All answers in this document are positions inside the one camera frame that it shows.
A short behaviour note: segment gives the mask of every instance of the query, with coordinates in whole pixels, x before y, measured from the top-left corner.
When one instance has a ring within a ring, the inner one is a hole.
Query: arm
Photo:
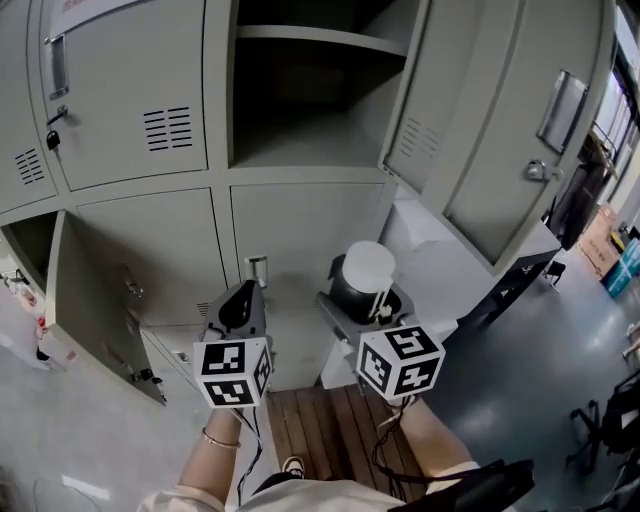
[[[424,476],[435,476],[473,460],[463,442],[433,414],[421,398],[405,409],[400,427]]]
[[[209,418],[205,433],[221,443],[237,444],[240,422],[229,411],[218,409]],[[205,491],[225,503],[231,488],[237,451],[210,444],[200,436],[182,470],[179,485]]]

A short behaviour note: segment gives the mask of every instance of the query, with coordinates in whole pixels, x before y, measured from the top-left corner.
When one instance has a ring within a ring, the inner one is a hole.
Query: open locker door
[[[432,0],[381,167],[492,274],[551,205],[605,90],[609,0]]]
[[[51,245],[46,324],[60,342],[164,404],[150,379],[134,380],[151,368],[138,324],[98,275],[65,211],[58,213]]]

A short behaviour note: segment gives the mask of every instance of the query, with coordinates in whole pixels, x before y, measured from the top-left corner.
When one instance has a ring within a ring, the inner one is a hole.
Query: white lid
[[[376,243],[356,242],[347,251],[342,275],[352,288],[361,293],[378,293],[392,284],[396,260],[389,249]]]

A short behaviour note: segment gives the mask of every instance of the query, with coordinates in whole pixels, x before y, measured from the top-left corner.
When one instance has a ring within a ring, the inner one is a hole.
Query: chair leg
[[[571,411],[571,419],[574,419],[577,416],[580,416],[580,419],[582,419],[582,421],[584,421],[584,424],[589,429],[589,433],[597,432],[597,430],[599,428],[599,423],[600,423],[600,411],[599,411],[599,408],[598,408],[598,404],[596,403],[595,406],[593,406],[591,404],[592,404],[592,402],[589,402],[589,407],[590,408],[594,408],[596,410],[596,416],[594,418],[595,422],[594,422],[594,420],[589,418],[589,416],[587,416],[582,409],[575,409],[574,411]]]
[[[589,430],[588,440],[584,445],[580,447],[580,449],[574,453],[573,455],[569,455],[566,459],[566,465],[571,464],[576,457],[584,452],[587,448],[591,447],[591,453],[589,455],[589,464],[585,468],[585,474],[592,473],[596,467],[596,462],[598,459],[598,452],[600,451],[600,437],[599,437],[599,429],[600,429],[600,407],[598,402],[595,400],[591,400],[589,402],[589,410],[593,409],[593,419],[591,419],[582,409],[574,409],[571,411],[571,419],[575,419],[580,417],[580,419],[584,422],[585,426]]]

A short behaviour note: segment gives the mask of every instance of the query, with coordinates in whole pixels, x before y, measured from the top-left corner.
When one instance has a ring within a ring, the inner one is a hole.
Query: lock
[[[55,130],[52,130],[49,133],[47,133],[47,147],[53,151],[59,145],[60,145],[60,135],[58,135],[58,132]]]
[[[56,121],[67,117],[68,114],[69,109],[67,108],[67,106],[60,105],[58,107],[58,113],[47,121],[47,128],[49,129],[49,133],[47,133],[47,147],[51,151],[53,151],[60,145],[60,135],[58,135],[57,131],[51,129],[51,125]]]

